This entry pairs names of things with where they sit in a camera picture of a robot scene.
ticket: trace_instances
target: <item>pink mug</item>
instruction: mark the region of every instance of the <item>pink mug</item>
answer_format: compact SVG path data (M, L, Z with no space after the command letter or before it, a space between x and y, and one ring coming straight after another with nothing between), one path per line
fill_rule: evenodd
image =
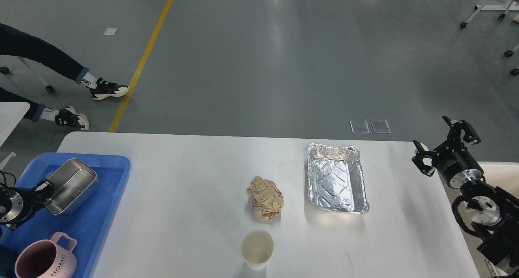
M64 249L57 244L61 237L69 239ZM15 263L18 278L70 278L76 271L77 259L72 250L77 241L57 232L50 239L36 241L26 247Z

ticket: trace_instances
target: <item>sneaker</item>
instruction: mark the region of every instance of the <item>sneaker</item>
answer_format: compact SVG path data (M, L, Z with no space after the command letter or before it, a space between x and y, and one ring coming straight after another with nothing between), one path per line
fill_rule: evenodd
M112 83L99 77L96 88L90 88L92 98L95 101L104 100L107 97L122 97L128 92L127 85Z
M84 131L90 129L87 117L84 114L78 114L72 106L62 108L54 121L58 126L70 126Z

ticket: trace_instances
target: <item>person's leg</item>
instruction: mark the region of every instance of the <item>person's leg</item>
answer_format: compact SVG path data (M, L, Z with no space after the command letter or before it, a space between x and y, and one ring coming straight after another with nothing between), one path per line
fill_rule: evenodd
M20 95L15 95L14 93L10 93L6 91L2 87L0 87L0 101L4 102L28 102L30 104L29 110L24 115L25 119L29 119L32 121L38 121L41 113L43 112L43 108L45 107L42 103L36 103L31 100L28 100Z
M46 108L42 103L36 103L20 95L16 95L0 87L0 102L27 102L29 110L24 115L25 119L37 122L40 119L53 121L58 126L71 126L80 130L89 130L90 124L84 114L76 112L72 106L61 110Z
M1 23L0 54L35 60L76 82L89 71L54 45Z
M0 55L21 56L35 60L59 74L90 88L93 100L122 97L128 86L95 77L89 68L42 39L0 23Z

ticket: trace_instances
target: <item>white sock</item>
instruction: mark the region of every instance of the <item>white sock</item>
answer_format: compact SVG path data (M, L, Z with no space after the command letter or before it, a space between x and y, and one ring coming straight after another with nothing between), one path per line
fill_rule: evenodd
M43 108L43 112L41 112L40 119L56 121L56 116L60 113L59 110L51 110L50 108Z
M97 87L97 77L90 74L90 72L87 72L85 76L83 76L83 79L81 80L81 83L86 85L89 88L96 88Z

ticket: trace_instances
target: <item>gray floor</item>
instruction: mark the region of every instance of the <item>gray floor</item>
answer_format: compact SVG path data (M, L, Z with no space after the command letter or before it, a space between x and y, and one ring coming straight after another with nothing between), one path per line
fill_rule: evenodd
M478 0L174 0L118 132L441 143L441 119L472 123L481 161L519 162L519 43L511 12ZM0 0L2 23L60 47L93 74L130 82L166 0ZM120 27L116 36L102 36ZM52 108L72 104L107 131L120 99L94 102L70 80L17 62L0 86ZM387 119L391 134L352 134L350 119ZM22 121L0 148L6 171L56 151L72 129Z

